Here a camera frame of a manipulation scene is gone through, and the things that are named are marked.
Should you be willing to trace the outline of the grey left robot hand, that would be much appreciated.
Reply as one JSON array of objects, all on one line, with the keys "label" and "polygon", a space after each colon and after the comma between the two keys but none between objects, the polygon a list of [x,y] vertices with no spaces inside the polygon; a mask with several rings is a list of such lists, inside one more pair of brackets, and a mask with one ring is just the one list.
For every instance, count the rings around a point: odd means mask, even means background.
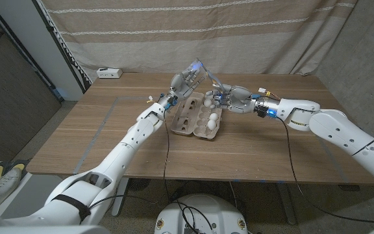
[{"label": "grey left robot hand", "polygon": [[174,75],[167,94],[168,103],[171,106],[189,98],[200,83],[205,80],[204,76],[198,78],[202,67],[203,63],[196,59],[185,70]]}]

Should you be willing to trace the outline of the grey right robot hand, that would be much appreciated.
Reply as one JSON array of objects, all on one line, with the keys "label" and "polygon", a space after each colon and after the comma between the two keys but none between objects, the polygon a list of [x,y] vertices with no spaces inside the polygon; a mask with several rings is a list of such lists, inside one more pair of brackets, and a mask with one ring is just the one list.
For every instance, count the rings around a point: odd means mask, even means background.
[{"label": "grey right robot hand", "polygon": [[223,87],[215,87],[207,91],[205,97],[212,103],[211,108],[226,109],[238,114],[254,112],[255,100],[252,93],[242,86],[224,84]]}]

